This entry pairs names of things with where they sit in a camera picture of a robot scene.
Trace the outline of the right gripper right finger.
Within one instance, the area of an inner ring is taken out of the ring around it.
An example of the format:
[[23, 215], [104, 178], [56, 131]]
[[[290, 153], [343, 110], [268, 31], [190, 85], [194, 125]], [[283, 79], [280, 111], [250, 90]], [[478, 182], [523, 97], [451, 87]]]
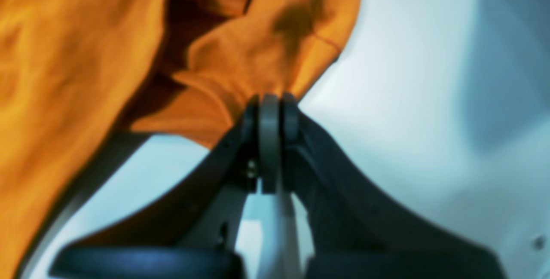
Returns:
[[503, 279], [493, 253], [421, 218], [364, 175], [319, 124], [281, 98], [282, 180], [304, 205], [307, 279]]

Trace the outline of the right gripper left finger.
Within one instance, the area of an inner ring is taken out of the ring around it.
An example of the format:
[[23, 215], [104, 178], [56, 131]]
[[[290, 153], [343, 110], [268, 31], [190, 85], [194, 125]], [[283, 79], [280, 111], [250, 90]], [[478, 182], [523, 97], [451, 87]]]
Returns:
[[246, 199], [277, 193], [280, 103], [255, 95], [184, 180], [143, 210], [66, 246], [60, 279], [243, 279], [235, 252]]

